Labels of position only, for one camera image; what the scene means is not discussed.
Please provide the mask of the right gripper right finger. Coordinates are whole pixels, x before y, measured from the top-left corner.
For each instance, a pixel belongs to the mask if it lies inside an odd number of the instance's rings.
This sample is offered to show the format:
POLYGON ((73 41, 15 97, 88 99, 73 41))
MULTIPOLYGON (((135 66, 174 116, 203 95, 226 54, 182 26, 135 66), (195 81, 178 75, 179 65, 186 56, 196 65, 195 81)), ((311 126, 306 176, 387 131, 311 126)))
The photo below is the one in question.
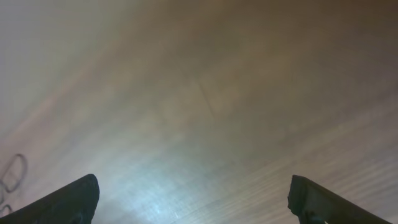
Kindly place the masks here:
POLYGON ((288 208, 300 224, 391 224, 299 175, 292 176, 288 208))

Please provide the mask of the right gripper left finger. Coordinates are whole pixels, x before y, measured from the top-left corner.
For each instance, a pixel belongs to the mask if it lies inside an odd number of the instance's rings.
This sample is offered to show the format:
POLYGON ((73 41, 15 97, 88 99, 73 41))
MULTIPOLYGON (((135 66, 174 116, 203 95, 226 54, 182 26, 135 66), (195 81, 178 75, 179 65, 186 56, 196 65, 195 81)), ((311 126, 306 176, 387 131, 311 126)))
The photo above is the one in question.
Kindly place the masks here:
POLYGON ((1 218, 1 224, 91 224, 100 198, 95 175, 88 174, 1 218))

